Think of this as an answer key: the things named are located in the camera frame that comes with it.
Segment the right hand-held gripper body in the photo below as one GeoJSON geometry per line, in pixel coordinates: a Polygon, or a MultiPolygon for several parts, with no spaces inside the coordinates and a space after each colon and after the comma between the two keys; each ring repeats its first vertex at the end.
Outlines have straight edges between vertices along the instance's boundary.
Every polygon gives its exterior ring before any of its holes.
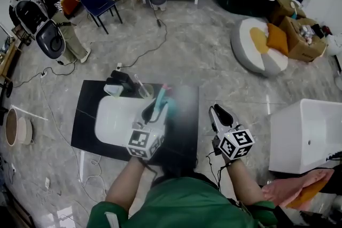
{"type": "Polygon", "coordinates": [[[246,156],[254,144],[249,129],[220,131],[212,140],[215,155],[222,154],[230,161],[246,156]]]}

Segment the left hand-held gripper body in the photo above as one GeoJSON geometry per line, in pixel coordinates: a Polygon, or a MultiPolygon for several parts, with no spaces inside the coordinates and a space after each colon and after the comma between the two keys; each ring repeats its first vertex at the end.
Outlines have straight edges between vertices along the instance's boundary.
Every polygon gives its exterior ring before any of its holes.
{"type": "Polygon", "coordinates": [[[166,114],[160,114],[153,121],[145,122],[137,114],[125,137],[125,148],[131,156],[150,160],[161,146],[165,137],[166,114]]]}

